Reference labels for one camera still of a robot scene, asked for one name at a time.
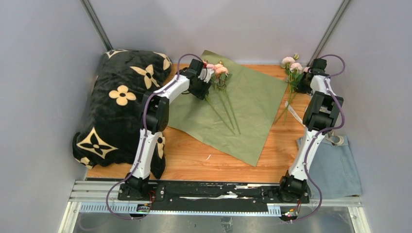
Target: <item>wood surface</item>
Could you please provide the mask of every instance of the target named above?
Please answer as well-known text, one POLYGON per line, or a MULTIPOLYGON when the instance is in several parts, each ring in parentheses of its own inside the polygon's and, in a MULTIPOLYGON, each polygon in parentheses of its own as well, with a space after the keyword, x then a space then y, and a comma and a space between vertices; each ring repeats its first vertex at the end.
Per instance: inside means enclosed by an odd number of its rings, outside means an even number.
MULTIPOLYGON (((274 65, 244 65, 250 69, 284 80, 285 70, 274 65)), ((177 71, 176 64, 168 80, 177 71)), ((277 112, 277 119, 285 109, 289 89, 283 96, 277 112)), ((292 107, 303 118, 304 110, 310 97, 297 94, 292 107)), ((248 165, 211 146, 203 144, 190 135, 168 127, 164 131, 166 138, 166 169, 163 180, 216 181, 216 182, 250 182, 277 183, 292 165, 297 155, 296 140, 303 136, 304 127, 288 112, 286 123, 282 118, 269 132, 263 151, 256 167, 248 165)), ((124 178, 131 168, 130 164, 112 164, 107 167, 95 166, 89 170, 87 177, 124 178)))

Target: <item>green paper sheet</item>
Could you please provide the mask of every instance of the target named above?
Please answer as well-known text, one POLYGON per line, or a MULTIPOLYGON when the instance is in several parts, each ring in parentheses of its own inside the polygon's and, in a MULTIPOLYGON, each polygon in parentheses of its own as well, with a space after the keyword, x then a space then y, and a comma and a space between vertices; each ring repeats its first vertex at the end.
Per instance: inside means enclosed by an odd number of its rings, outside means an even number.
MULTIPOLYGON (((217 64, 220 60, 231 78, 227 91, 239 123, 235 135, 225 126, 205 100, 193 95, 180 95, 170 105, 169 126, 182 130, 197 140, 256 166, 265 145, 287 84, 277 78, 236 64, 229 59, 205 50, 202 59, 217 64)), ((226 107, 229 104, 223 95, 226 107)), ((226 112, 213 87, 209 90, 213 106, 231 127, 226 112)))

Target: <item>white wall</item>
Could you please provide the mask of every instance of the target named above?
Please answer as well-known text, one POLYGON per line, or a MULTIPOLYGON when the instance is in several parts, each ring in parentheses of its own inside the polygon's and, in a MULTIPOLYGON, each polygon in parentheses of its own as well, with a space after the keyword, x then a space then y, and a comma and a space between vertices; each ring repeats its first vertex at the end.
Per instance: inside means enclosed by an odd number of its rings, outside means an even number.
POLYGON ((342 0, 91 0, 116 49, 173 61, 211 50, 240 63, 308 62, 342 0))
MULTIPOLYGON (((411 232, 412 2, 354 0, 322 54, 347 62, 333 81, 374 233, 411 232)), ((327 71, 341 68, 328 60, 327 71)))
POLYGON ((0 232, 57 232, 103 45, 80 1, 2 1, 0 232))

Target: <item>black plush pillow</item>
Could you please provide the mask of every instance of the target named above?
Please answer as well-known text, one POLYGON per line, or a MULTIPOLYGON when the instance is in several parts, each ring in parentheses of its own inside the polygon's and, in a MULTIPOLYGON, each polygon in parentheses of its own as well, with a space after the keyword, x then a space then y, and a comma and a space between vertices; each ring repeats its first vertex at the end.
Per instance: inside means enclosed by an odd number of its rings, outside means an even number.
MULTIPOLYGON (((143 94, 159 89, 171 71, 172 63, 162 53, 111 50, 103 54, 85 127, 73 138, 74 158, 89 169, 97 164, 132 164, 139 143, 143 94)), ((164 144, 161 135, 154 159, 164 162, 164 144)))

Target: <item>white tape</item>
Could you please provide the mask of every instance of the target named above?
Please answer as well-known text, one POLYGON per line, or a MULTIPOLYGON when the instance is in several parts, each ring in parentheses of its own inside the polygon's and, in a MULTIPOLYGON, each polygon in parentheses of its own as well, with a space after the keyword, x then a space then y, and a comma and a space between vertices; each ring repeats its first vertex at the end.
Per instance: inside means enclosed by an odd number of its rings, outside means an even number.
POLYGON ((301 119, 300 116, 295 112, 295 110, 292 108, 291 105, 289 105, 288 111, 289 111, 290 113, 292 113, 292 116, 293 116, 297 121, 299 121, 299 123, 300 123, 301 125, 303 125, 302 119, 301 119))

